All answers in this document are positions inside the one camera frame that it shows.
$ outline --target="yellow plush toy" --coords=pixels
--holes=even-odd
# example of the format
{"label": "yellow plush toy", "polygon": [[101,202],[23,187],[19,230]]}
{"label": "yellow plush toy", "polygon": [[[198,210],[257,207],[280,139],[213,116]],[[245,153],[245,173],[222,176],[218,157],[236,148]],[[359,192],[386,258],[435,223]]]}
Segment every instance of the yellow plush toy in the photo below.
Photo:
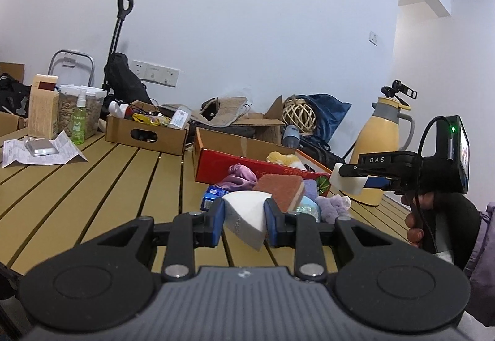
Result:
{"label": "yellow plush toy", "polygon": [[272,151],[270,154],[268,154],[268,157],[266,157],[266,161],[306,171],[306,167],[304,166],[304,164],[294,154],[284,156],[284,154],[281,154],[277,151]]}

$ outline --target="display screen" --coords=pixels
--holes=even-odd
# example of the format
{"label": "display screen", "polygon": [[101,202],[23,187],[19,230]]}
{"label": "display screen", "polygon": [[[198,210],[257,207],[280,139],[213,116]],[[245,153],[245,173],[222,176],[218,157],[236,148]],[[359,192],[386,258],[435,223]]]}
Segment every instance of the display screen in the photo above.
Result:
{"label": "display screen", "polygon": [[461,165],[464,169],[466,176],[469,175],[469,143],[467,142],[466,133],[464,133],[464,128],[459,125],[460,131],[460,151],[461,151]]}

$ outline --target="dry kibble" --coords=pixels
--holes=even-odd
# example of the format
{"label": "dry kibble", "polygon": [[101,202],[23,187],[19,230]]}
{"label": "dry kibble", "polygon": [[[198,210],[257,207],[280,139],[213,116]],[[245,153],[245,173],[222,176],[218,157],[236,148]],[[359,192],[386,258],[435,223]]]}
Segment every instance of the dry kibble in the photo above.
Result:
{"label": "dry kibble", "polygon": [[[69,137],[72,136],[72,114],[76,107],[77,97],[60,94],[58,101],[58,132],[65,131]],[[98,119],[100,119],[103,99],[94,96],[86,96],[86,129],[84,138],[88,139],[98,130]]]}

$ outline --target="yellow thermos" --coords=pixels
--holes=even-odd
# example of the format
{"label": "yellow thermos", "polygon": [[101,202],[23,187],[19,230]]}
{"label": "yellow thermos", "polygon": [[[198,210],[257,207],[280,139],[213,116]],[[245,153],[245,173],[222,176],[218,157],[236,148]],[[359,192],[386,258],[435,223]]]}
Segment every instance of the yellow thermos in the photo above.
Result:
{"label": "yellow thermos", "polygon": [[[388,97],[379,97],[378,102],[374,102],[372,105],[375,111],[359,132],[350,164],[357,163],[360,154],[402,151],[411,143],[414,134],[414,120],[411,116],[400,112],[401,109],[410,111],[410,106]],[[411,124],[409,136],[401,148],[399,148],[399,119],[408,120]],[[348,194],[348,196],[359,203],[377,206],[382,200],[383,191],[363,189],[359,195]]]}

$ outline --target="wooden table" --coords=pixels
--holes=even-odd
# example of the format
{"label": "wooden table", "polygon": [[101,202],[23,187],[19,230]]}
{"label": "wooden table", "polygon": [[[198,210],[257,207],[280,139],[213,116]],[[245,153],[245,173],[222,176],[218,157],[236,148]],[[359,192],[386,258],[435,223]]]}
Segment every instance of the wooden table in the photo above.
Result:
{"label": "wooden table", "polygon": [[[0,138],[22,138],[26,130]],[[199,210],[207,185],[194,181],[192,153],[183,157],[105,141],[99,133],[80,146],[88,162],[63,166],[0,168],[0,261],[25,274],[37,263],[140,215],[171,222],[181,212]],[[384,198],[379,207],[353,202],[352,215],[405,241],[407,211]],[[153,265],[159,271],[160,247]],[[328,270],[336,271],[330,247]],[[196,266],[293,268],[294,250],[255,251],[228,230],[214,249],[195,251]]]}

